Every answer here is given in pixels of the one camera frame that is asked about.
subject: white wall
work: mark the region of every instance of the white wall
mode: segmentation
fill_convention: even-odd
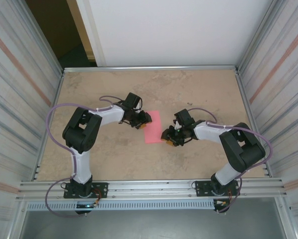
[[[237,64],[271,0],[77,0],[99,66]]]

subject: orange stripe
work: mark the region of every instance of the orange stripe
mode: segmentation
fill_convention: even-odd
[[[15,187],[12,187],[8,184],[0,182],[0,191],[5,191],[5,192],[8,192],[8,193],[17,194],[18,193],[18,188],[15,188]]]
[[[298,46],[298,35],[293,40],[293,42],[290,44],[282,58],[277,62],[275,67],[269,72],[267,77],[264,79],[264,81],[261,83],[261,85],[258,87],[258,89],[255,91],[254,95],[250,98],[250,103],[252,104],[256,96],[261,92],[263,87],[268,83],[268,81],[274,76],[274,74],[277,72],[277,70],[280,68],[280,66],[283,64],[283,62],[287,59],[287,57],[294,51],[294,49]]]
[[[284,184],[284,188],[285,190],[292,190],[292,189],[298,188],[298,179]]]
[[[48,106],[51,105],[50,100],[47,98],[47,96],[41,91],[41,89],[36,85],[36,83],[33,81],[31,76],[28,74],[28,72],[24,69],[24,67],[21,65],[21,63],[16,59],[16,57],[11,53],[11,51],[7,48],[7,46],[3,43],[3,41],[0,38],[0,49],[5,53],[5,55],[10,59],[10,61],[14,64],[14,66],[19,70],[19,72],[25,77],[25,79],[30,83],[30,85],[36,90],[36,92],[39,94],[39,96],[42,97],[42,99],[46,102]]]

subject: robotic arm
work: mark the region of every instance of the robotic arm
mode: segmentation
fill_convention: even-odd
[[[204,120],[196,122],[186,109],[174,116],[175,126],[170,126],[161,136],[168,144],[184,146],[193,139],[206,139],[222,144],[228,163],[211,176],[210,190],[216,196],[224,195],[235,183],[236,177],[265,157],[264,148],[249,132],[211,127]],[[239,123],[236,127],[250,129],[245,123]]]
[[[140,129],[145,127],[147,123],[151,123],[150,115],[141,110],[142,103],[139,96],[129,93],[124,101],[114,103],[109,110],[76,109],[62,135],[66,145],[74,151],[76,157],[76,175],[70,180],[72,195],[88,197],[91,194],[90,149],[95,144],[101,126],[112,122],[125,122],[131,127]]]

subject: table surface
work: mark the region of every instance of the table surface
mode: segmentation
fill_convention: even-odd
[[[184,108],[203,107],[220,124],[248,123],[240,91],[232,70],[121,71],[66,73],[58,104],[78,103],[91,108],[107,106],[102,95],[125,99],[129,92],[142,97],[145,111],[159,111],[162,130],[174,114]],[[51,132],[61,143],[62,132],[75,107],[55,111]],[[211,120],[202,111],[191,111],[195,120]],[[193,140],[185,146],[146,144],[143,130],[111,123],[99,130],[91,149],[90,168],[94,180],[162,180],[209,178],[228,162],[222,145]],[[47,140],[39,181],[58,180],[72,173],[70,153]],[[245,177],[263,177],[261,167]]]

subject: purple cable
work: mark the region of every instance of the purple cable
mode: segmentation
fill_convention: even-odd
[[[240,174],[235,178],[235,179],[240,179],[240,187],[239,187],[239,189],[238,189],[237,195],[235,196],[235,198],[232,200],[232,202],[231,202],[228,206],[226,206],[225,208],[223,208],[223,209],[221,209],[220,211],[218,211],[218,213],[221,213],[221,212],[225,211],[227,208],[229,208],[229,207],[230,207],[230,206],[237,200],[238,196],[240,195],[241,188],[242,188],[242,178],[241,178],[242,175],[245,174],[248,170],[250,170],[250,169],[252,169],[252,168],[255,168],[255,167],[257,167],[257,166],[259,166],[259,165],[261,165],[261,164],[266,163],[266,162],[272,157],[272,154],[273,154],[273,147],[272,147],[271,143],[270,143],[264,136],[260,135],[259,133],[255,132],[255,131],[253,131],[253,130],[250,130],[250,129],[247,129],[247,128],[235,127],[235,126],[223,126],[223,125],[215,125],[215,124],[209,124],[209,123],[208,123],[207,125],[208,125],[209,127],[213,127],[213,128],[236,129],[236,130],[242,130],[242,131],[245,131],[245,132],[248,132],[248,133],[252,133],[252,134],[258,136],[259,138],[263,139],[263,140],[267,143],[267,145],[268,145],[268,147],[269,147],[269,149],[270,149],[270,153],[269,153],[268,157],[266,157],[266,159],[264,159],[263,161],[261,161],[261,162],[259,162],[259,163],[256,163],[256,164],[252,165],[251,167],[249,167],[249,168],[248,168],[247,170],[245,170],[244,172],[240,173]]]
[[[212,113],[212,112],[210,112],[210,111],[208,111],[208,110],[206,110],[206,109],[204,109],[204,108],[191,108],[191,109],[188,109],[188,111],[192,111],[192,110],[201,110],[201,111],[204,111],[204,112],[207,112],[209,115],[211,115],[213,118],[214,118],[214,121],[212,121],[212,120],[207,120],[206,122],[207,123],[218,123],[218,119],[217,119],[217,117]]]
[[[66,147],[65,145],[62,145],[60,142],[58,142],[54,137],[53,135],[51,134],[50,132],[50,128],[49,128],[49,121],[50,121],[50,117],[51,117],[51,114],[53,113],[53,111],[59,107],[62,107],[62,106],[75,106],[75,107],[80,107],[80,108],[83,108],[83,109],[86,109],[86,110],[89,110],[89,111],[98,111],[98,112],[103,112],[103,111],[107,111],[107,110],[110,110],[112,107],[113,107],[113,102],[111,102],[110,100],[106,100],[106,99],[103,99],[105,97],[111,97],[111,98],[115,98],[115,99],[118,99],[118,100],[121,100],[120,98],[118,97],[115,97],[115,96],[101,96],[99,98],[100,101],[106,101],[106,102],[109,102],[111,104],[110,107],[107,107],[107,108],[101,108],[101,109],[92,109],[92,108],[89,108],[89,107],[86,107],[86,106],[82,106],[82,105],[79,105],[79,104],[75,104],[75,103],[64,103],[64,104],[59,104],[59,105],[56,105],[54,106],[53,108],[51,108],[49,110],[49,112],[47,113],[47,116],[46,116],[46,121],[45,121],[45,126],[46,126],[46,130],[47,130],[47,134],[48,136],[51,138],[51,140],[56,143],[58,146],[62,147],[63,149],[66,149],[67,151],[69,151],[72,155],[73,155],[73,161],[74,161],[74,174],[68,178],[63,178],[63,179],[60,179],[56,182],[54,182],[53,184],[50,185],[50,187],[48,188],[47,192],[46,192],[46,195],[45,195],[45,205],[46,205],[46,208],[54,215],[56,216],[59,216],[59,217],[63,217],[63,218],[76,218],[76,217],[80,217],[82,216],[83,214],[81,215],[62,215],[62,214],[59,214],[55,211],[53,211],[48,203],[47,203],[47,197],[48,197],[48,194],[50,192],[50,190],[52,189],[52,187],[54,187],[57,183],[61,182],[61,181],[67,181],[67,180],[70,180],[72,178],[74,178],[76,176],[76,173],[77,173],[77,161],[76,161],[76,155],[74,153],[73,150],[71,150],[70,148]]]

